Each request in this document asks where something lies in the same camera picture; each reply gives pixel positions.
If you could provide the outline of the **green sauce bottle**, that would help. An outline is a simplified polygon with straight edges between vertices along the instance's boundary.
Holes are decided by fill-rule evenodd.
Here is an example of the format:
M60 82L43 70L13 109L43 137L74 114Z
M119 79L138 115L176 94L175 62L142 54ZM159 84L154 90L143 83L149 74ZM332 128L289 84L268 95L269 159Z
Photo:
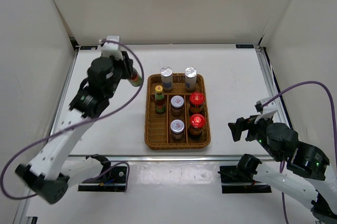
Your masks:
M161 85L155 87L155 110L159 114L165 113L166 111L166 100Z
M132 69L132 74L128 81L133 87L138 87L143 83L142 77L135 68Z

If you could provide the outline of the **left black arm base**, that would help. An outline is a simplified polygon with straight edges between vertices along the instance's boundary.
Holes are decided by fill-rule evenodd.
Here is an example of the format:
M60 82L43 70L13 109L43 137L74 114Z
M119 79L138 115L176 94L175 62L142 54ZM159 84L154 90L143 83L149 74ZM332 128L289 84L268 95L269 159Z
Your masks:
M130 176L130 165L127 162L110 164L109 172L98 179L89 179L80 183L79 192L126 192Z

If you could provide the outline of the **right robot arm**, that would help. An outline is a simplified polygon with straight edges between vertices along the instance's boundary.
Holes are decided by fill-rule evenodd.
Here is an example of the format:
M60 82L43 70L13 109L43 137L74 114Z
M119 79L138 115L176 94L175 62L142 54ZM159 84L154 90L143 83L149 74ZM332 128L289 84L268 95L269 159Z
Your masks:
M321 149L299 141L296 131L272 119L238 118L228 126L235 142L247 131L246 141L257 141L274 161L285 162L289 171L310 185L274 171L251 154L240 158L232 172L235 180L266 183L301 203L322 223L336 223L336 175Z

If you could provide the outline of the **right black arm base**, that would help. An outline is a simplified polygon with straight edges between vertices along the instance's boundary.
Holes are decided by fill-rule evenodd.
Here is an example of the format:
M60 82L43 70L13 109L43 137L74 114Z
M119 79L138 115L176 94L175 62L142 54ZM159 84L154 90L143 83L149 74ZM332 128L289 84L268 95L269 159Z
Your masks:
M241 178L236 172L236 166L220 166L218 174L221 179L223 194L252 194L271 193L271 187L265 183L257 182L251 178Z

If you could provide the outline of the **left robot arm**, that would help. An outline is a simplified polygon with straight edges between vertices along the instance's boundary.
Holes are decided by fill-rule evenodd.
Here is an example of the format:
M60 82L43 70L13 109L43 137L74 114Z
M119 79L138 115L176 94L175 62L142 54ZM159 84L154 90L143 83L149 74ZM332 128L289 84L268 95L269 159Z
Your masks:
M37 196L55 204L76 184L109 180L114 166L102 155L89 155L68 167L64 163L86 131L103 117L120 81L131 79L133 72L133 60L126 51L109 52L91 62L59 131L45 139L47 144L28 164L15 169Z

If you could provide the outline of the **red-lid sauce jar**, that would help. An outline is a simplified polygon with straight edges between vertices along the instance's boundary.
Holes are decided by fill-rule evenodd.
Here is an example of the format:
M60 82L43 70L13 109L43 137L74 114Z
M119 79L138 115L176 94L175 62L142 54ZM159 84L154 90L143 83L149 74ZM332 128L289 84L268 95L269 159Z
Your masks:
M201 114L204 115L204 103L205 97L201 92L194 92L189 97L189 114Z
M199 138L203 132L203 128L206 125L206 119L201 114L193 114L190 117L190 125L188 133L192 138Z

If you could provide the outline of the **white-lid sauce jar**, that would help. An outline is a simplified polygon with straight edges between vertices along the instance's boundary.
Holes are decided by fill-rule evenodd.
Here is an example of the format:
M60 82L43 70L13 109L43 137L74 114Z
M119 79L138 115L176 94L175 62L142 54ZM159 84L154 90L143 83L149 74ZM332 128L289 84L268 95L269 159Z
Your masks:
M184 110L184 98L180 95L175 95L171 98L171 112L174 116L182 115Z
M185 124L182 120L173 120L170 124L170 136L174 141L179 141L184 137Z

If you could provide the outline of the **silver-capped seasoning shaker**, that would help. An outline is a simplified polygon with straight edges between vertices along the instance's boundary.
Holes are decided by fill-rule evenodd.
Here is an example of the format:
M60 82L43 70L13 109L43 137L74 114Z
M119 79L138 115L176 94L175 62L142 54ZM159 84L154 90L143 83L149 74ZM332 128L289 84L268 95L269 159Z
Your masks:
M187 91L194 91L196 88L197 70L193 67L187 67L184 73L185 88Z
M164 91L173 89L173 71L169 66L164 66L160 70L161 81Z

